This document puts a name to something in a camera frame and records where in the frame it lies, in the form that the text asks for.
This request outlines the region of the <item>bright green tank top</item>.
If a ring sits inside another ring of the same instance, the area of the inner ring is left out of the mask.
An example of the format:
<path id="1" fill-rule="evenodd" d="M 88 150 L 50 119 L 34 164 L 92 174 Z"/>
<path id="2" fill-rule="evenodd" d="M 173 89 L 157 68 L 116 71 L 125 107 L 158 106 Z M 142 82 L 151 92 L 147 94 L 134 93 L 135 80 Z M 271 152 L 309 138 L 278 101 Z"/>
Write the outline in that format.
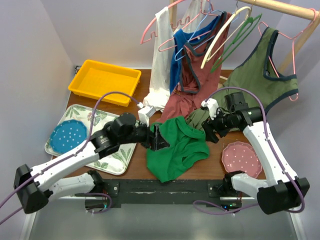
<path id="1" fill-rule="evenodd" d="M 186 123 L 182 116 L 156 122 L 169 147 L 152 151 L 147 150 L 146 166 L 162 183 L 175 180 L 197 161 L 207 159 L 210 149 L 206 143 L 206 134 Z"/>

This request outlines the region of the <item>olive green tank top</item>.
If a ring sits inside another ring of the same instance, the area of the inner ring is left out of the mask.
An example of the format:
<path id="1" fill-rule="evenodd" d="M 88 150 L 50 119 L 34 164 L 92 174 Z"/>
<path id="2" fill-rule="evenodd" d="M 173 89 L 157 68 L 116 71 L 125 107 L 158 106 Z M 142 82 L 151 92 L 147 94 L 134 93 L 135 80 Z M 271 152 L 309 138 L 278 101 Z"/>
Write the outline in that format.
<path id="1" fill-rule="evenodd" d="M 297 75 L 282 75 L 273 68 L 273 62 L 270 62 L 273 60 L 278 35 L 278 30 L 267 27 L 251 54 L 235 68 L 222 85 L 222 88 L 238 87 L 253 93 L 261 101 L 266 115 L 280 101 L 299 94 Z M 236 92 L 243 93 L 249 108 L 259 107 L 255 98 L 238 89 L 224 89 L 211 98 L 217 101 L 219 107 L 227 110 L 229 107 L 226 105 L 225 96 Z M 201 124 L 208 117 L 207 109 L 198 108 L 186 118 L 186 123 L 195 129 L 203 130 Z"/>

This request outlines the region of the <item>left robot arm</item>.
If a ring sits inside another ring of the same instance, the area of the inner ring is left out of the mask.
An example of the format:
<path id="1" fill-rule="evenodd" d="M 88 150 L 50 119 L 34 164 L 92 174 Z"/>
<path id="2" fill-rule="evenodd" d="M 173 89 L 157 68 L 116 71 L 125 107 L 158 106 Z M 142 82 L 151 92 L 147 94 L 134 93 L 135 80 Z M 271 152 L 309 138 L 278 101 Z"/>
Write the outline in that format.
<path id="1" fill-rule="evenodd" d="M 68 177 L 75 170 L 116 153 L 123 144 L 139 143 L 144 148 L 158 151 L 170 146 L 160 132 L 159 125 L 149 127 L 124 113 L 96 131 L 88 140 L 46 163 L 16 169 L 14 192 L 26 214 L 45 207 L 49 202 L 75 194 L 99 196 L 104 180 L 94 170 L 80 176 Z"/>

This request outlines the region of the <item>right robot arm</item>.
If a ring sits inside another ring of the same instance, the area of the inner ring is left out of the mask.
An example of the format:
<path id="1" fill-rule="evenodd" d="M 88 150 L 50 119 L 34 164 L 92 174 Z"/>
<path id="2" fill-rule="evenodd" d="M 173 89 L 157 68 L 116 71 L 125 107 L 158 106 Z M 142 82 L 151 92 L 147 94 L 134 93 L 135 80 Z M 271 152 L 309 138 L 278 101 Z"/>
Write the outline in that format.
<path id="1" fill-rule="evenodd" d="M 238 170 L 225 174 L 223 192 L 230 197 L 242 192 L 257 200 L 257 205 L 267 215 L 286 211 L 301 213 L 306 206 L 305 196 L 310 183 L 290 167 L 279 149 L 267 123 L 264 106 L 260 99 L 247 89 L 235 87 L 235 93 L 226 95 L 227 106 L 234 111 L 219 113 L 218 102 L 209 96 L 201 103 L 209 117 L 202 123 L 206 140 L 217 143 L 230 129 L 239 129 L 255 151 L 266 179 L 250 177 Z"/>

